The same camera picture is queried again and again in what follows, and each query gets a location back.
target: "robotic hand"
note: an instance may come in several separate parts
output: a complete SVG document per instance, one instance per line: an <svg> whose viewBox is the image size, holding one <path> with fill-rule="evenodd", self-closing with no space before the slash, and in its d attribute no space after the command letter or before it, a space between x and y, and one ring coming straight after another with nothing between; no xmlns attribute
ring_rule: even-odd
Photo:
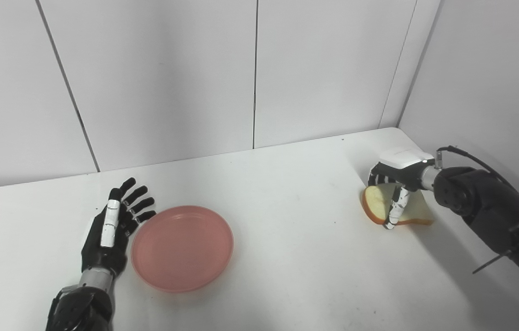
<svg viewBox="0 0 519 331"><path fill-rule="evenodd" d="M61 289L53 299L47 318L47 331L108 331L114 312L112 282L125 270L129 236L139 224L155 215L142 212L154 204L149 197L134 204L147 193L141 186L124 200L135 186L129 178L120 188L110 191L108 205L98 214L81 250L81 278L78 285Z"/></svg>
<svg viewBox="0 0 519 331"><path fill-rule="evenodd" d="M488 171L443 168L444 150L469 157ZM438 149L437 159L417 149L394 149L381 155L368 185L384 182L401 184L394 192L386 228L393 228L392 218L402 214L408 191L433 191L439 205L461 216L498 257L507 256L519 267L519 193L479 159L453 146Z"/></svg>

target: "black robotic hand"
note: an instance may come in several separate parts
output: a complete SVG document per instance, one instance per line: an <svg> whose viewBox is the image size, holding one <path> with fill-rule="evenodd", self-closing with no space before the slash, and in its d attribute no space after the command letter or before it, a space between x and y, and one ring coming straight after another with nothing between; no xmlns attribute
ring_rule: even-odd
<svg viewBox="0 0 519 331"><path fill-rule="evenodd" d="M129 178L120 188L110 191L110 199L121 201L120 204L114 204L118 206L119 213L114 240L109 238L112 241L111 247L102 247L100 243L106 224L105 206L94 218L86 243L81 249L80 282L78 285L64 287L53 299L47 316L47 331L110 330L114 313L110 290L114 278L125 270L129 237L140 223L155 215L153 210L142 212L154 204L153 198L135 203L147 193L146 186L137 188L123 200L123 196L135 184L136 180Z"/></svg>
<svg viewBox="0 0 519 331"><path fill-rule="evenodd" d="M136 180L134 178L129 178L120 188L113 188L111 194L124 197L127 191L135 186L135 184ZM139 200L143 195L145 195L145 193L147 193L147 190L146 186L141 186L124 199L121 199L118 227L116 228L113 247L100 246L106 206L104 206L102 212L94 218L90 232L87 235L86 243L84 244L83 249L81 249L82 272L90 267L100 267L112 271L116 277L125 270L127 261L126 248L129 243L129 237L133 232L135 232L140 223L155 215L155 211L153 210L142 212L144 209L155 203L155 200L152 197L148 197L147 199L135 203L135 201Z"/></svg>

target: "cable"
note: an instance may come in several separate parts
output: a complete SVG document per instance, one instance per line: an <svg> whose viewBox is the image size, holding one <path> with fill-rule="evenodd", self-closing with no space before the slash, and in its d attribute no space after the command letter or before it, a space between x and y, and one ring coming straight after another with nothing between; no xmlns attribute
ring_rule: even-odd
<svg viewBox="0 0 519 331"><path fill-rule="evenodd" d="M496 178L498 178L501 182L503 182L503 184L505 184L506 186L515 190L515 188L511 185L511 183L509 183L508 180L506 180L503 176L501 176L501 174L499 174L496 170L494 170L490 165L484 163L482 160L480 160L477 157L475 157L474 155L471 155L470 153L464 151L463 149L459 149L455 146L449 145L447 147L441 147L441 148L437 149L437 151L448 151L451 153L461 155L463 157L467 157L468 159L481 165L484 169L488 170L488 172L490 172L491 174L496 176Z"/></svg>

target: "black cable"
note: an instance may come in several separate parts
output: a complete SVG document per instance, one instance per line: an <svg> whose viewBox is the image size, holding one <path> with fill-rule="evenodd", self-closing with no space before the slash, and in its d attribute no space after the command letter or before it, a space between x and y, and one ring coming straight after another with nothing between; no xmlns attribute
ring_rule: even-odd
<svg viewBox="0 0 519 331"><path fill-rule="evenodd" d="M472 272L472 274L476 274L476 273L480 272L482 269L488 267L489 265L491 265L494 262L500 260L501 258L503 258L505 256L508 256L509 254L511 254L511 250L507 250L505 253L499 254L497 257L495 257L495 258L491 259L490 261L482 264L482 266L479 266L476 270L474 270Z"/></svg>
<svg viewBox="0 0 519 331"><path fill-rule="evenodd" d="M470 153L464 151L463 149L459 149L455 146L449 145L447 147L441 147L441 148L437 149L437 151L448 151L451 153L461 155L463 157L467 157L468 159L481 165L484 169L488 170L488 172L490 172L491 174L496 176L496 178L498 178L501 182L503 182L503 184L505 184L506 186L515 190L515 188L511 185L511 183L509 183L508 180L506 180L503 176L501 176L501 174L499 174L496 170L494 170L490 165L484 163L482 160L480 160L477 157L475 157L474 155L471 155Z"/></svg>

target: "pink plate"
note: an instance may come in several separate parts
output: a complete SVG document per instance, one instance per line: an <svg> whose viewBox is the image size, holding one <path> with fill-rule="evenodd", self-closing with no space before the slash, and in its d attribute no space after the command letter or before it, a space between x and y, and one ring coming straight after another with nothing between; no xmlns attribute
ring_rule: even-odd
<svg viewBox="0 0 519 331"><path fill-rule="evenodd" d="M232 253L233 233L219 214L183 205L159 212L141 226L131 258L145 283L179 293L215 280Z"/></svg>

